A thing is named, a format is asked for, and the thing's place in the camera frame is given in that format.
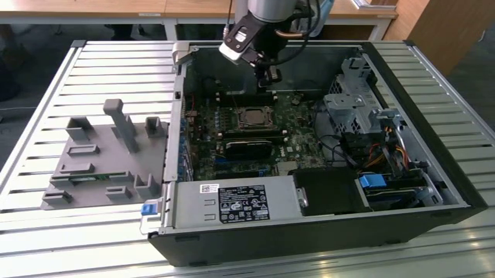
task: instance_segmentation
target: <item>green circuit board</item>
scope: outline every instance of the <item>green circuit board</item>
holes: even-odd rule
[[[297,165],[298,169],[326,166],[326,159],[312,125],[314,101],[300,102],[298,99],[298,93],[286,92],[278,94],[278,101],[273,106],[227,108],[221,108],[211,100],[206,101],[206,104],[198,108],[198,116],[194,119],[190,118],[190,121],[194,121],[190,139],[197,181],[253,177],[254,175],[260,177],[282,175],[285,173],[278,168],[281,162],[294,162],[290,165]],[[261,125],[250,126],[243,125],[243,122],[239,123],[239,115],[250,109],[262,109],[269,112],[270,124],[264,124],[261,127]],[[260,128],[286,130],[286,140],[274,144],[268,159],[229,161],[225,157],[227,141],[218,139],[219,132],[258,130]]]

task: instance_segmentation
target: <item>warning label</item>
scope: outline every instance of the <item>warning label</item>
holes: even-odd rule
[[[238,223],[270,219],[265,185],[218,189],[222,223]]]
[[[201,193],[217,193],[219,184],[202,184]]]

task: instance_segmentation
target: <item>cpu socket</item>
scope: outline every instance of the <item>cpu socket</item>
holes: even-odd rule
[[[273,129],[274,121],[270,107],[239,108],[239,128],[242,129]]]

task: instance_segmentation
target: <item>blue tab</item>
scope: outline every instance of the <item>blue tab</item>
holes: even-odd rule
[[[370,174],[364,175],[364,177],[360,178],[360,182],[362,183],[364,188],[374,188],[374,187],[386,187],[388,183],[385,180],[385,177],[381,174]]]
[[[142,207],[142,216],[157,215],[158,204],[145,204]]]

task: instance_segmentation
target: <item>motherboard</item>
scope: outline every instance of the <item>motherboard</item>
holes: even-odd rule
[[[325,167],[316,101],[301,92],[217,93],[187,111],[195,180],[270,177]]]

